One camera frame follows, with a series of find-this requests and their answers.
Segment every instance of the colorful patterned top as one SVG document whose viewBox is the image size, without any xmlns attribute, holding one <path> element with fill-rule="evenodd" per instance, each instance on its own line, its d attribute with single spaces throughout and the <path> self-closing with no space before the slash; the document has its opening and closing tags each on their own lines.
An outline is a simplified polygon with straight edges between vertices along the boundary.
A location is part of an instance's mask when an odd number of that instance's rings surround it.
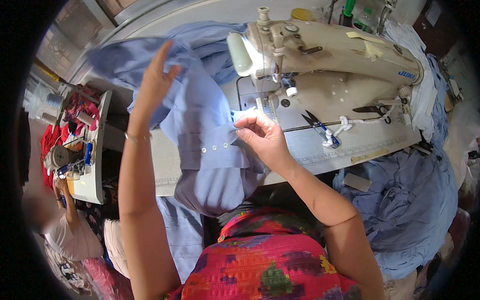
<svg viewBox="0 0 480 300">
<path fill-rule="evenodd" d="M 327 261 L 318 237 L 284 210 L 247 210 L 223 227 L 185 284 L 163 299 L 361 299 L 355 281 Z"/>
</svg>

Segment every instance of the pink fabric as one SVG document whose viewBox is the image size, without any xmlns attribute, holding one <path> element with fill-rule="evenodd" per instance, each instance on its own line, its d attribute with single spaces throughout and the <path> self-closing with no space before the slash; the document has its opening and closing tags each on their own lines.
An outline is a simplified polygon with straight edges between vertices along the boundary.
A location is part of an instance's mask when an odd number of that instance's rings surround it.
<svg viewBox="0 0 480 300">
<path fill-rule="evenodd" d="M 87 258 L 83 263 L 103 299 L 133 300 L 130 280 L 108 265 L 102 258 Z"/>
</svg>

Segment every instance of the blue fabric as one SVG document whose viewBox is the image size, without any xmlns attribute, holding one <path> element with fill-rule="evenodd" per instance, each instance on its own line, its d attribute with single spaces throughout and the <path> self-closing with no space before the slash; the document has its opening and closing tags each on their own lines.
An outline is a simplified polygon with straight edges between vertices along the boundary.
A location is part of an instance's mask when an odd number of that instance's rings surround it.
<svg viewBox="0 0 480 300">
<path fill-rule="evenodd" d="M 435 104 L 433 105 L 432 118 L 433 118 L 433 136 L 430 140 L 430 143 L 437 146 L 438 148 L 443 148 L 445 139 L 448 135 L 448 120 L 447 114 L 445 113 L 445 95 L 447 90 L 450 88 L 448 83 L 445 81 L 440 69 L 438 68 L 437 61 L 433 54 L 427 54 L 427 59 L 430 64 L 430 68 L 433 73 L 433 82 L 435 88 L 437 89 L 437 98 Z"/>
<path fill-rule="evenodd" d="M 124 40 L 88 54 L 96 73 L 116 85 L 137 89 L 156 51 L 173 39 L 164 71 L 176 64 L 182 66 L 182 71 L 150 125 L 153 128 L 160 124 L 179 148 L 182 176 L 175 198 L 207 216 L 237 207 L 263 177 L 262 166 L 238 144 L 233 126 L 237 113 L 230 111 L 217 84 L 236 75 L 227 57 L 225 38 L 229 32 L 245 28 L 242 24 L 198 22 L 182 25 L 167 37 Z"/>
<path fill-rule="evenodd" d="M 202 216 L 173 197 L 157 197 L 156 204 L 162 212 L 168 246 L 183 284 L 204 249 Z"/>
<path fill-rule="evenodd" d="M 344 185 L 347 173 L 371 180 L 369 190 Z M 380 270 L 393 278 L 435 256 L 456 214 L 453 169 L 436 147 L 426 157 L 398 152 L 341 169 L 333 187 L 358 210 Z"/>
</svg>

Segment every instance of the second sewing machine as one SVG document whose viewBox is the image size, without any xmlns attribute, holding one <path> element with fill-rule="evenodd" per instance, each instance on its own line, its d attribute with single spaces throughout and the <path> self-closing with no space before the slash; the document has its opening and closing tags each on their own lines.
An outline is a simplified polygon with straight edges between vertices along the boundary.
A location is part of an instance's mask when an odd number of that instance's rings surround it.
<svg viewBox="0 0 480 300">
<path fill-rule="evenodd" d="M 354 28 L 272 21 L 267 7 L 258 11 L 245 34 L 227 38 L 235 70 L 243 76 L 237 81 L 242 110 L 256 106 L 285 132 L 314 127 L 333 148 L 338 142 L 322 125 L 388 122 L 395 105 L 409 125 L 412 85 L 423 79 L 410 51 Z M 323 124 L 307 124 L 306 111 Z"/>
</svg>

